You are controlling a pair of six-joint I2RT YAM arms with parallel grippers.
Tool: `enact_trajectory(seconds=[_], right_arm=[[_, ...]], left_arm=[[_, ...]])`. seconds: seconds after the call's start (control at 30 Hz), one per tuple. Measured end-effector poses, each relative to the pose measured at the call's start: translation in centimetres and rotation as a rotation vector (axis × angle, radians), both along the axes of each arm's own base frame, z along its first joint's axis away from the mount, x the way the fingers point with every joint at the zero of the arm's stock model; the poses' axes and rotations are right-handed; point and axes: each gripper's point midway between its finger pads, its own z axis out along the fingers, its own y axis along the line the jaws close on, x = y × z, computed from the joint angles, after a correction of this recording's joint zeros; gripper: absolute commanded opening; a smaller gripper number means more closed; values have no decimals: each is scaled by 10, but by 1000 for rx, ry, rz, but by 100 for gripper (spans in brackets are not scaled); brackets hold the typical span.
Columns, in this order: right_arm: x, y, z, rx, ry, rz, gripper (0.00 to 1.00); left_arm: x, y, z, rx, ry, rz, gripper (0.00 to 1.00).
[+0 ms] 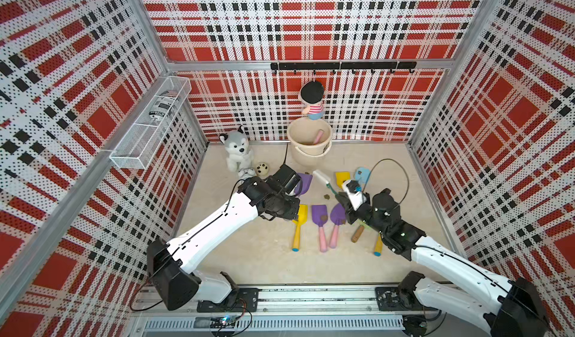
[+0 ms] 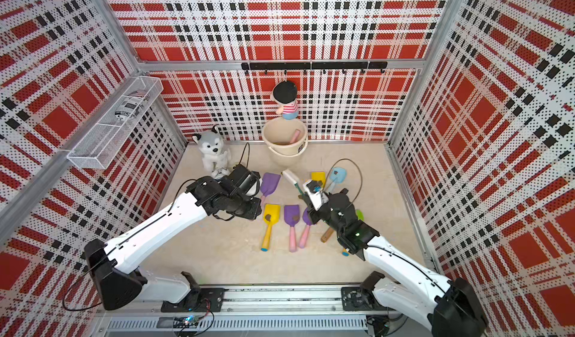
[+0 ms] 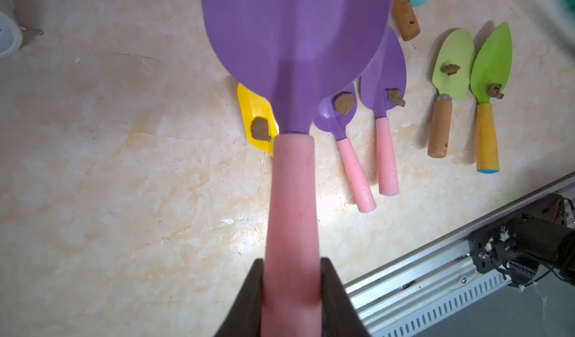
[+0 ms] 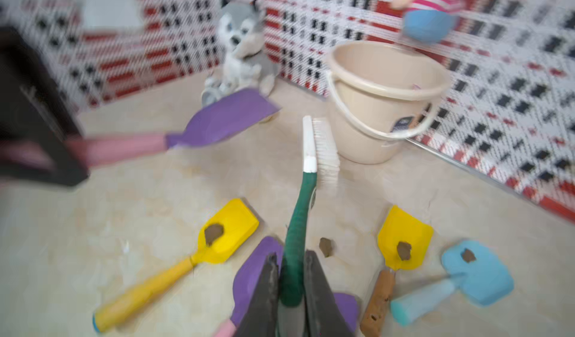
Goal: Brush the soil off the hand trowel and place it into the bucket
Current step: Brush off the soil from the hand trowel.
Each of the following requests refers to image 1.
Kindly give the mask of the white brush green handle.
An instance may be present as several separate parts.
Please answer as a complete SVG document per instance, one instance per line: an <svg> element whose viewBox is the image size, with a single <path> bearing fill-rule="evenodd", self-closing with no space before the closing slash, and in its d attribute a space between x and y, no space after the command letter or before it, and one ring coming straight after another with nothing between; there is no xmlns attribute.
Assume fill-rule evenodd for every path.
<svg viewBox="0 0 575 337"><path fill-rule="evenodd" d="M313 172L312 174L313 174L318 180L320 180L320 182L321 182L323 185L325 185L325 186L330 190L330 192L331 192L334 196L336 196L336 195L338 194L338 193L334 190L334 188L332 187L330 178L329 178L325 173L323 173L322 171L316 169L316 170L314 170L314 172Z"/></svg>

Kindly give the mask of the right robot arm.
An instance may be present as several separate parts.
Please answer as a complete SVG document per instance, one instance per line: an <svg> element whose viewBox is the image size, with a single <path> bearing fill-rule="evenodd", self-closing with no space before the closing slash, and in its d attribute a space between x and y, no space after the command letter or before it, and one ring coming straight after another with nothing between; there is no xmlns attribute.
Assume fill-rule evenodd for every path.
<svg viewBox="0 0 575 337"><path fill-rule="evenodd" d="M547 310L535 286L523 277L515 281L481 268L443 247L434 238L401 218L401 209L383 190L335 194L349 223L361 221L375 230L385 247L432 270L452 283L444 286L411 272L399 285L405 304L453 315L490 336L545 336L550 331Z"/></svg>

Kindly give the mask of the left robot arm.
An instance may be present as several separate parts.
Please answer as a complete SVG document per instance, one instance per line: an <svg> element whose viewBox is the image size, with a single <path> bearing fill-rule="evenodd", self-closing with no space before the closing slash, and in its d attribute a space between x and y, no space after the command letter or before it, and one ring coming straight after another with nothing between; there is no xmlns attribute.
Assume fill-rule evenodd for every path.
<svg viewBox="0 0 575 337"><path fill-rule="evenodd" d="M285 164L265 179L254 176L238 181L229 200L197 226L170 241L150 243L149 282L167 310L177 310L193 299L224 309L239 307L240 289L233 279L225 272L203 273L199 265L236 230L258 217L297 220L300 182L301 177Z"/></svg>

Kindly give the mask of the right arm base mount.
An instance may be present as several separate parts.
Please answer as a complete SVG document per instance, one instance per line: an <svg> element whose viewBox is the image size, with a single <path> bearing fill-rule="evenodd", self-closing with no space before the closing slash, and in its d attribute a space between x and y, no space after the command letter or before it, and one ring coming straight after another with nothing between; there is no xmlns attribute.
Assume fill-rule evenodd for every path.
<svg viewBox="0 0 575 337"><path fill-rule="evenodd" d="M377 287L375 299L378 309L381 312L437 311L435 308L423 306L416 299L416 284L423 278L424 274L411 271L398 285Z"/></svg>

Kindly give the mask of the purple square trowel pink handle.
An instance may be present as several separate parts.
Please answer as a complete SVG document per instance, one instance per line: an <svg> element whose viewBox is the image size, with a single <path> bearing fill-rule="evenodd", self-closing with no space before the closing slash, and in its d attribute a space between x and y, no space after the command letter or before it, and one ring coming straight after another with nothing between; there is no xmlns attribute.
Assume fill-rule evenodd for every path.
<svg viewBox="0 0 575 337"><path fill-rule="evenodd" d="M317 145L317 144L320 143L320 141L321 141L321 139L322 139L322 137L323 137L323 134L324 134L324 131L323 131L323 130L319 130L319 131L316 133L316 136L315 136L314 141L313 141L313 145Z"/></svg>

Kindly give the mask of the purple square trowel row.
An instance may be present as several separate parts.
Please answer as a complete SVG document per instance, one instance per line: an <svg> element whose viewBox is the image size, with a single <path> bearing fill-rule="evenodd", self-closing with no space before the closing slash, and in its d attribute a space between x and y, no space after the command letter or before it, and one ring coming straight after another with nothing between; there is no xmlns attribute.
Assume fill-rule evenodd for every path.
<svg viewBox="0 0 575 337"><path fill-rule="evenodd" d="M293 193L295 196L303 196L311 187L313 176L307 173L298 173L298 175L300 180L298 185L294 188Z"/></svg>
<svg viewBox="0 0 575 337"><path fill-rule="evenodd" d="M326 235L324 231L324 225L327 223L328 220L328 212L326 205L312 205L311 207L311 215L312 221L318 227L318 238L319 238L319 245L320 251L325 253L327 248L326 242Z"/></svg>

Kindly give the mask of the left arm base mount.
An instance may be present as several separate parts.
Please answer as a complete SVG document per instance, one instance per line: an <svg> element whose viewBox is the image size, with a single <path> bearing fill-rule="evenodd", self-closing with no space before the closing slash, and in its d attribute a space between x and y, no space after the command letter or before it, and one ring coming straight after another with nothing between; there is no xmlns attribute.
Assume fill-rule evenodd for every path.
<svg viewBox="0 0 575 337"><path fill-rule="evenodd" d="M226 272L204 274L194 296L197 312L256 312L258 288L241 288Z"/></svg>

